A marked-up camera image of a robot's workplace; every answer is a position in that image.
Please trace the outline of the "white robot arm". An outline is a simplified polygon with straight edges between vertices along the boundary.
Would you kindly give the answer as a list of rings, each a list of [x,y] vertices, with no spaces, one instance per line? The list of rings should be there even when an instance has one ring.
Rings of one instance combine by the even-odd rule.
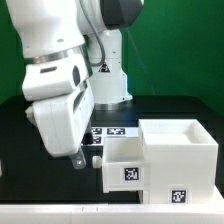
[[[122,36],[144,0],[6,0],[27,62],[22,91],[48,153],[85,167],[94,109],[132,100],[122,70]]]

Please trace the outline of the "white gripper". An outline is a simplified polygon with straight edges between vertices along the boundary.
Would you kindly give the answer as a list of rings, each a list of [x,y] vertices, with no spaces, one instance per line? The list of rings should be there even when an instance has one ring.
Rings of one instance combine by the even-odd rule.
[[[93,134],[85,134],[93,108],[93,93],[85,81],[70,94],[33,102],[25,113],[38,128],[48,153],[53,157],[71,155],[73,168],[80,170],[86,167],[85,155],[79,148],[82,139],[84,145],[93,143]]]

